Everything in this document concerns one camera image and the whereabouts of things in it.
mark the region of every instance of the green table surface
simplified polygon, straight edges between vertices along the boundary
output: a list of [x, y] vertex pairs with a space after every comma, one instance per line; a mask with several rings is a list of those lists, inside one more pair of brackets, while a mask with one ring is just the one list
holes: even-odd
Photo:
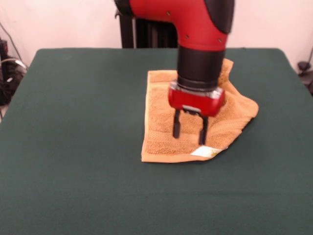
[[40, 50], [0, 125], [0, 235], [312, 235], [313, 101], [277, 49], [229, 49], [260, 106], [205, 163], [144, 164], [175, 49]]

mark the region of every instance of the black cable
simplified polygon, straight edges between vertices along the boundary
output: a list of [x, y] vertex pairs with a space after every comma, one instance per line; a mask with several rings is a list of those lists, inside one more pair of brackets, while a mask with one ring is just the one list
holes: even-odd
[[15, 46], [15, 44], [14, 44], [14, 42], [13, 42], [13, 39], [12, 39], [11, 35], [8, 33], [8, 31], [6, 31], [6, 29], [3, 27], [3, 25], [1, 24], [1, 22], [0, 22], [0, 27], [3, 29], [3, 31], [6, 33], [6, 35], [8, 35], [8, 37], [9, 37], [9, 39], [10, 39], [10, 41], [11, 41], [11, 43], [12, 43], [12, 45], [13, 45], [13, 47], [14, 47], [14, 49], [15, 49], [15, 51], [16, 51], [18, 57], [19, 57], [19, 59], [22, 61], [21, 55], [20, 55], [18, 49], [16, 48], [16, 46]]
[[309, 69], [309, 64], [310, 64], [310, 61], [312, 60], [312, 56], [313, 56], [313, 48], [311, 50], [311, 54], [310, 54], [310, 57], [309, 57], [309, 60], [308, 60], [307, 68], [305, 70]]

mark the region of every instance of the green tablecloth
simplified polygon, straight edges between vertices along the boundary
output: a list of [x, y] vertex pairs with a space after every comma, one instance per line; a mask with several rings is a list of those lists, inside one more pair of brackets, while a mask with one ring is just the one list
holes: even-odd
[[257, 118], [212, 161], [144, 164], [176, 50], [40, 50], [0, 125], [0, 235], [312, 235], [312, 98], [279, 50], [227, 58]]

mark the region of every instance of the orange towel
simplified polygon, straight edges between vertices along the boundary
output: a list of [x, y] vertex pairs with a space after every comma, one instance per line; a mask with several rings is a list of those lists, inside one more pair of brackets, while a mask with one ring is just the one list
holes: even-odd
[[180, 163], [206, 161], [227, 149], [256, 117], [259, 107], [241, 95], [229, 81], [233, 62], [224, 59], [219, 86], [225, 90], [225, 102], [216, 117], [209, 118], [206, 146], [199, 146], [202, 119], [181, 112], [179, 139], [172, 136], [175, 110], [168, 104], [169, 83], [175, 80], [175, 70], [149, 71], [146, 95], [145, 136], [142, 162]]

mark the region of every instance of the towel label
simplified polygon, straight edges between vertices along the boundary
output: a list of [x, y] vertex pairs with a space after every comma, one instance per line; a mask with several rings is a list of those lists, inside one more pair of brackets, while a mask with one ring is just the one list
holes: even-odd
[[200, 156], [204, 158], [214, 158], [216, 155], [218, 155], [222, 151], [223, 151], [222, 149], [211, 148], [208, 146], [201, 146], [197, 148], [191, 155]]

